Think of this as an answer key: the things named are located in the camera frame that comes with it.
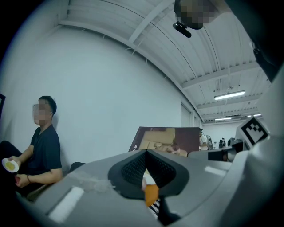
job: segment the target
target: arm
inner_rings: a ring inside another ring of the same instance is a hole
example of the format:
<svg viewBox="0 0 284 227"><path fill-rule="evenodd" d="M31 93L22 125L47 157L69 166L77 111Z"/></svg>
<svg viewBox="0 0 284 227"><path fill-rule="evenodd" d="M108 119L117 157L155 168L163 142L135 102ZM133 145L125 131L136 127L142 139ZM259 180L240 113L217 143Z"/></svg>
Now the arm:
<svg viewBox="0 0 284 227"><path fill-rule="evenodd" d="M52 184L60 181L62 179L62 169L51 169L48 172L39 175L29 175L28 179L31 183L40 183L40 184Z"/></svg>
<svg viewBox="0 0 284 227"><path fill-rule="evenodd" d="M23 188L30 183L52 184L62 179L62 169L51 169L50 171L43 174L33 176L28 176L26 174L17 174L16 177L19 179L16 183L19 188Z"/></svg>
<svg viewBox="0 0 284 227"><path fill-rule="evenodd" d="M18 157L21 164L26 162L33 155L33 152L34 152L34 146L29 145L29 147Z"/></svg>
<svg viewBox="0 0 284 227"><path fill-rule="evenodd" d="M24 162L26 162L33 155L33 152L34 152L34 146L29 145L29 147L19 157L11 156L10 158L8 158L8 160L9 161L14 160L20 167Z"/></svg>

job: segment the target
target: person in background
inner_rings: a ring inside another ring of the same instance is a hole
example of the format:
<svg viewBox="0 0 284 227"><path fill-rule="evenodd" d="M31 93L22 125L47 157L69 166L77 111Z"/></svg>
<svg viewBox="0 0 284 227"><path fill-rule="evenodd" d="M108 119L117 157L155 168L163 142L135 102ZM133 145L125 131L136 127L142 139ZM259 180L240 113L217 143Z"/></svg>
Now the person in background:
<svg viewBox="0 0 284 227"><path fill-rule="evenodd" d="M220 148L223 148L223 141L222 140L219 141L219 149Z"/></svg>
<svg viewBox="0 0 284 227"><path fill-rule="evenodd" d="M223 141L223 147L226 147L226 141L224 138L222 138L222 141Z"/></svg>
<svg viewBox="0 0 284 227"><path fill-rule="evenodd" d="M202 129L199 129L199 145L201 151L208 150L207 137L202 133Z"/></svg>
<svg viewBox="0 0 284 227"><path fill-rule="evenodd" d="M9 157L8 160L14 160L20 168L19 174L14 176L1 167L6 196L15 195L15 190L26 196L42 184L52 184L62 179L60 143L52 125L56 109L56 102L50 96L39 98L38 104L33 106L34 122L39 127L23 153L8 141L0 143L0 158Z"/></svg>

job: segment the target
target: hand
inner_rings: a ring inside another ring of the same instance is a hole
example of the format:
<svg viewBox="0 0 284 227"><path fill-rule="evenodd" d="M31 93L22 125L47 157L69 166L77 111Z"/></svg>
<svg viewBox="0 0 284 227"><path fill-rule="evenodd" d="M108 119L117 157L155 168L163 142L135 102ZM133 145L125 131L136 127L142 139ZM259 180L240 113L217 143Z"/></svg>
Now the hand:
<svg viewBox="0 0 284 227"><path fill-rule="evenodd" d="M20 168L22 163L21 163L19 157L11 156L11 157L8 158L8 161L12 161L12 160L15 161L18 164L19 168Z"/></svg>
<svg viewBox="0 0 284 227"><path fill-rule="evenodd" d="M16 183L19 188L23 188L30 183L26 174L17 174L16 177L20 179L19 182Z"/></svg>

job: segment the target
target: food on plate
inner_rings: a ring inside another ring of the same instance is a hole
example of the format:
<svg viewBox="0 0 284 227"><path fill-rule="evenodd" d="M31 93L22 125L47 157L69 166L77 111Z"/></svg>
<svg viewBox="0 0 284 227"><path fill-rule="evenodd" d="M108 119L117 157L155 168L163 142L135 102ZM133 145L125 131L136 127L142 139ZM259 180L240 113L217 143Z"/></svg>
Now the food on plate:
<svg viewBox="0 0 284 227"><path fill-rule="evenodd" d="M6 165L7 169L10 170L10 171L13 171L15 169L15 165L11 162L7 162L5 165Z"/></svg>

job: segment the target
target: wristband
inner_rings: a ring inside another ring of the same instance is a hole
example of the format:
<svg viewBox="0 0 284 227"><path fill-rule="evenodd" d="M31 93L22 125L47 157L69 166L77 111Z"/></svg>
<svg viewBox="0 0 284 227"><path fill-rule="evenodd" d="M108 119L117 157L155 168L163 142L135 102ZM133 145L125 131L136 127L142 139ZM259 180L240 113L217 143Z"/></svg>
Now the wristband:
<svg viewBox="0 0 284 227"><path fill-rule="evenodd" d="M29 174L27 174L27 178L28 178ZM28 182L31 183L30 179L28 178Z"/></svg>

